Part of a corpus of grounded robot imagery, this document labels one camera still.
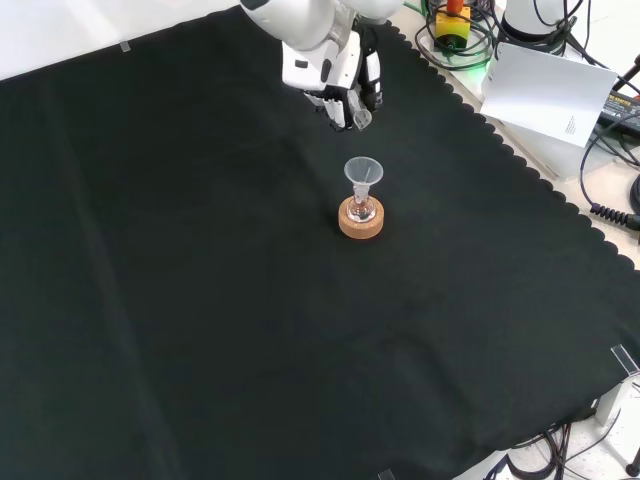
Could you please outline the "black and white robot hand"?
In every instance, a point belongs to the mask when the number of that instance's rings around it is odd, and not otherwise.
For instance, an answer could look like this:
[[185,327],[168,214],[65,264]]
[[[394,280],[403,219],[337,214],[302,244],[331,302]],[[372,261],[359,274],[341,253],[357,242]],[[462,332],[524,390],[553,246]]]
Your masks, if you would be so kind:
[[306,52],[282,46],[282,81],[325,114],[337,131],[363,130],[383,103],[377,34],[354,27],[340,47],[332,40]]

